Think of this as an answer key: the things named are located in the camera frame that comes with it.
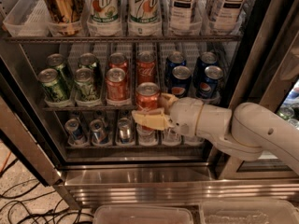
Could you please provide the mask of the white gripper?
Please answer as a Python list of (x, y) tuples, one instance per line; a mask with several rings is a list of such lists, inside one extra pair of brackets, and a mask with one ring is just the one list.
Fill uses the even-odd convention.
[(197, 120), (204, 106), (201, 100), (191, 97), (179, 99), (173, 94), (162, 92), (158, 98), (158, 106), (160, 108), (150, 111), (134, 110), (132, 117), (135, 123), (159, 131), (171, 128), (173, 124), (176, 133), (195, 136)]

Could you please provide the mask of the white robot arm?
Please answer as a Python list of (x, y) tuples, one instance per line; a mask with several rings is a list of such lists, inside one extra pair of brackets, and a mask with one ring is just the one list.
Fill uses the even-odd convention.
[(242, 161), (255, 161), (269, 151), (299, 174), (299, 130), (261, 105), (243, 103), (231, 110), (163, 93), (156, 109), (134, 110), (132, 116), (153, 130), (171, 128), (180, 135), (205, 138)]

